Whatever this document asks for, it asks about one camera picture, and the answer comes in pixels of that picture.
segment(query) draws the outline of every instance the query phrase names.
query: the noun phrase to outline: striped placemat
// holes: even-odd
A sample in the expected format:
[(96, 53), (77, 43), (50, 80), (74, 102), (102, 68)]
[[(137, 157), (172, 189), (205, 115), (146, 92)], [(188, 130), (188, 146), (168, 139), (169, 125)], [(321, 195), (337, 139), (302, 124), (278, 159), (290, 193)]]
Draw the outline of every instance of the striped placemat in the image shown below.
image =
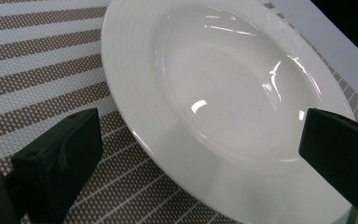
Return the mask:
[[(271, 3), (259, 1), (284, 19)], [(0, 0), (0, 171), (9, 173), (10, 156), (64, 117), (97, 107), (103, 160), (65, 223), (236, 223), (175, 185), (119, 115), (100, 50), (110, 2)], [(329, 68), (358, 121), (358, 94)]]

